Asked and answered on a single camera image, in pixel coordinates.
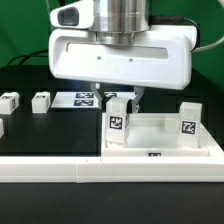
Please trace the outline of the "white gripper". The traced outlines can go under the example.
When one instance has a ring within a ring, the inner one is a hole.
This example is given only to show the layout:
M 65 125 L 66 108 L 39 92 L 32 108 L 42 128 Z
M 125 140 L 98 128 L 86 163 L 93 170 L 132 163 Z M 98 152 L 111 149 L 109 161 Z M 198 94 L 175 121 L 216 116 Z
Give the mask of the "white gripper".
M 132 112 L 144 87 L 183 89 L 191 79 L 197 28 L 150 24 L 145 0 L 79 0 L 54 9 L 49 66 L 57 78 L 92 82 L 102 108 L 100 83 L 132 85 Z

